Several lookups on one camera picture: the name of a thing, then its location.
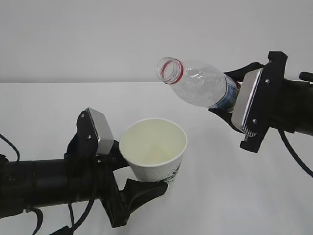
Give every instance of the paper cup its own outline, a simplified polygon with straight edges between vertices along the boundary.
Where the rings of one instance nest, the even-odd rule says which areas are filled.
[[[187,148],[187,135],[170,120],[148,118],[125,131],[119,148],[139,181],[170,183]]]

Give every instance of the clear plastic bottle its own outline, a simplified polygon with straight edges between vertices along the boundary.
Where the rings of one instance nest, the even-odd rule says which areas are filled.
[[[184,101],[206,108],[220,108],[232,112],[240,85],[215,67],[199,61],[161,59],[157,77],[172,86]]]

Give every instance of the bottle opening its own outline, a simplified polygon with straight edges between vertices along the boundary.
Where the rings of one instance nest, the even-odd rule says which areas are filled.
[[[178,83],[183,75],[183,65],[181,61],[172,57],[161,59],[156,67],[158,79],[166,84]]]

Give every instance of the cup rim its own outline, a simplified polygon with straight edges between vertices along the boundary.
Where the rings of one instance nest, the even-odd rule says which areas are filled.
[[[121,138],[119,139],[119,142],[121,143],[121,141],[123,140],[123,137],[125,136],[126,132],[127,132],[130,128],[132,128],[133,126],[137,125],[138,123],[141,123],[141,122],[147,121],[147,120],[163,120],[163,121],[170,122],[170,123],[174,124],[175,126],[177,126],[177,127],[183,132],[183,134],[184,134],[184,136],[185,136],[186,143],[185,143],[185,146],[184,146],[183,150],[182,150],[179,154],[177,154],[176,157],[172,158],[171,160],[168,160],[168,161],[163,162],[163,163],[148,165],[148,164],[137,164],[137,163],[134,163],[134,162],[130,161],[129,159],[127,159],[127,158],[124,156],[124,154],[123,154],[122,151],[121,151],[121,148],[119,147],[119,151],[120,151],[121,155],[123,156],[123,158],[124,158],[126,161],[128,161],[129,163],[133,164],[133,165],[140,166],[140,167],[150,167],[150,168],[151,168],[151,167],[159,167],[159,166],[167,165],[167,164],[169,164],[169,163],[175,161],[175,160],[178,159],[179,157],[181,157],[182,154],[185,152],[187,146],[188,146],[187,134],[186,134],[186,132],[184,131],[184,129],[183,129],[181,126],[179,126],[177,123],[175,123],[175,122],[173,122],[173,121],[171,121],[171,120],[169,120],[169,119],[166,119],[166,118],[150,117],[150,118],[144,118],[144,119],[141,119],[141,120],[139,120],[139,121],[134,122],[132,125],[130,125],[129,127],[127,127],[127,129],[124,131],[124,133],[122,134]]]

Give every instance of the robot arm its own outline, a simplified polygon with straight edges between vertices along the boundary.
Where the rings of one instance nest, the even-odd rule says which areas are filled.
[[[0,158],[0,218],[36,208],[89,201],[81,219],[71,228],[53,235],[67,235],[79,227],[93,201],[99,199],[112,227],[126,225],[130,214],[146,202],[163,195],[165,182],[128,179],[119,190],[113,171],[127,167],[104,115],[91,108],[77,119],[77,133],[63,159],[9,162]]]
[[[258,152],[268,129],[313,135],[313,74],[300,73],[303,81],[284,78],[287,55],[270,51],[266,65],[252,63],[226,72],[242,82],[233,113],[209,109],[235,131],[245,134],[240,148]]]

